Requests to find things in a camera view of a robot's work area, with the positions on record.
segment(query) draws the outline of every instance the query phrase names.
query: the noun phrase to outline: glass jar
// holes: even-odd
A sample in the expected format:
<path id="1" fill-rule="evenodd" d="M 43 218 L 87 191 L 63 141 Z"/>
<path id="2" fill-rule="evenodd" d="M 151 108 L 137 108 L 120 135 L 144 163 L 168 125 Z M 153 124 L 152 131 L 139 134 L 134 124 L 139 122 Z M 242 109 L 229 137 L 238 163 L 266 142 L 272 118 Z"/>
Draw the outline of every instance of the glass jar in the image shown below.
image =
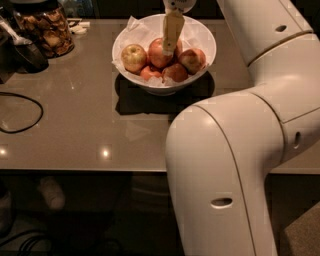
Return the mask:
<path id="1" fill-rule="evenodd" d="M 15 3 L 14 17 L 47 58 L 69 53 L 74 48 L 63 7 L 57 1 Z"/>

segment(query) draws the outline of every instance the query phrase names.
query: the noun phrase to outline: black cable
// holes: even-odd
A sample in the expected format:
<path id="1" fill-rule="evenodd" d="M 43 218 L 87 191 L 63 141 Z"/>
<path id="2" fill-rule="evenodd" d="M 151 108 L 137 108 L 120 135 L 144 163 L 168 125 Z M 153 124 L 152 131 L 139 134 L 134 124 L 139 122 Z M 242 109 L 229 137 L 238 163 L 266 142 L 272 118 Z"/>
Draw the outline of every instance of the black cable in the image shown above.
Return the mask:
<path id="1" fill-rule="evenodd" d="M 0 243 L 0 248 L 3 247 L 4 245 L 24 236 L 24 235 L 28 235 L 28 234 L 32 234 L 32 233 L 41 233 L 41 234 L 46 234 L 46 231 L 41 230 L 41 229 L 29 229 L 26 231 L 23 231 L 21 233 L 18 233 L 10 238 L 8 238 L 7 240 L 3 241 L 2 243 Z"/>
<path id="2" fill-rule="evenodd" d="M 0 132 L 4 132 L 4 133 L 8 133 L 8 134 L 14 134 L 14 133 L 19 133 L 19 132 L 23 132 L 23 131 L 26 131 L 30 128 L 32 128 L 33 126 L 35 126 L 42 118 L 43 116 L 43 107 L 42 105 L 40 104 L 40 102 L 38 102 L 37 100 L 35 99 L 32 99 L 30 97 L 27 97 L 27 96 L 24 96 L 24 95 L 21 95 L 21 94 L 17 94 L 17 93 L 12 93 L 12 92 L 0 92 L 0 96 L 9 96 L 9 97 L 17 97 L 17 98 L 22 98 L 22 99 L 25 99 L 25 100 L 28 100 L 28 101 L 31 101 L 32 103 L 36 104 L 39 108 L 40 108 L 40 115 L 38 117 L 38 119 L 31 125 L 27 126 L 27 127 L 24 127 L 22 129 L 18 129 L 18 130 L 6 130 L 4 128 L 2 128 L 0 126 Z"/>
<path id="3" fill-rule="evenodd" d="M 17 256 L 28 256 L 31 253 L 32 248 L 37 243 L 39 243 L 43 240 L 48 240 L 51 242 L 49 236 L 47 236 L 47 235 L 37 235 L 37 236 L 29 237 L 27 240 L 25 240 L 20 245 L 19 252 L 18 252 Z"/>

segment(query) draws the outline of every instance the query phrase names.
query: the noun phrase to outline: white bowl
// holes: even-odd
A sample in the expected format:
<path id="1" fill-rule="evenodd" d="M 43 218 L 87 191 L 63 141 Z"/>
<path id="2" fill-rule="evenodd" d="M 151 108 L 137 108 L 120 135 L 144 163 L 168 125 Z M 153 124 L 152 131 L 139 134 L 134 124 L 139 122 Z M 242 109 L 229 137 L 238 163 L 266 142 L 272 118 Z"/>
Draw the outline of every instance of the white bowl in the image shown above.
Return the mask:
<path id="1" fill-rule="evenodd" d="M 208 67 L 213 63 L 216 56 L 216 41 L 211 31 L 201 22 L 184 16 L 185 24 L 183 26 L 180 39 L 182 40 L 183 50 L 191 47 L 200 48 L 206 55 L 207 67 L 197 74 L 190 76 L 187 80 L 180 83 L 173 83 L 170 86 L 164 86 L 158 81 L 145 81 L 142 77 L 131 74 L 126 71 L 121 62 L 122 49 L 130 43 L 140 44 L 145 50 L 148 50 L 150 43 L 158 37 L 162 37 L 164 14 L 152 15 L 136 20 L 130 18 L 127 27 L 118 35 L 113 47 L 113 63 L 119 72 L 134 84 L 155 95 L 171 95 L 189 84 L 195 82 L 201 77 Z"/>

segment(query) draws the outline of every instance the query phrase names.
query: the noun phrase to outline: apple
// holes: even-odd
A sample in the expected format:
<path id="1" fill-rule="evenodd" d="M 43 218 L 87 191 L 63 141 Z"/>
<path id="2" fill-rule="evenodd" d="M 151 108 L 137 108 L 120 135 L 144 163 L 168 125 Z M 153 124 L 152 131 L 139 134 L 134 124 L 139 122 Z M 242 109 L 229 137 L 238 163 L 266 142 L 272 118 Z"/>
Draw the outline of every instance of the apple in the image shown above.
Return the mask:
<path id="1" fill-rule="evenodd" d="M 121 60 L 126 70 L 137 74 L 147 63 L 147 52 L 139 44 L 129 44 L 121 52 Z"/>
<path id="2" fill-rule="evenodd" d="M 148 65 L 141 70 L 140 76 L 148 81 L 151 77 L 161 77 L 162 74 L 158 68 Z"/>
<path id="3" fill-rule="evenodd" d="M 206 65 L 206 55 L 199 48 L 190 48 L 183 51 L 179 55 L 179 63 L 181 63 L 189 74 L 194 75 Z"/>
<path id="4" fill-rule="evenodd" d="M 163 82 L 166 82 L 168 78 L 175 82 L 182 82 L 188 78 L 188 72 L 180 63 L 175 63 L 162 71 L 162 77 Z"/>
<path id="5" fill-rule="evenodd" d="M 156 38 L 150 43 L 148 55 L 150 62 L 157 68 L 166 67 L 173 58 L 173 55 L 162 53 L 162 38 Z"/>
<path id="6" fill-rule="evenodd" d="M 177 41 L 176 49 L 174 50 L 174 55 L 179 57 L 182 52 L 183 52 L 182 41 L 179 38 Z"/>

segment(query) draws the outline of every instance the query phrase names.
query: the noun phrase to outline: robotic arm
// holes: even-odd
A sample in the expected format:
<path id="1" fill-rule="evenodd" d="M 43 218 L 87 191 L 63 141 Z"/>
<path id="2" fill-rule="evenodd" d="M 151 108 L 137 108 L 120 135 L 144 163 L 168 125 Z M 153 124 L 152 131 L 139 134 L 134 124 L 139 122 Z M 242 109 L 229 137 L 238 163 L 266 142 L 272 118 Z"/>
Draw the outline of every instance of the robotic arm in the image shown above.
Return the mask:
<path id="1" fill-rule="evenodd" d="M 289 0 L 218 3 L 255 86 L 172 123 L 175 214 L 186 255 L 276 256 L 264 181 L 320 139 L 319 39 Z"/>

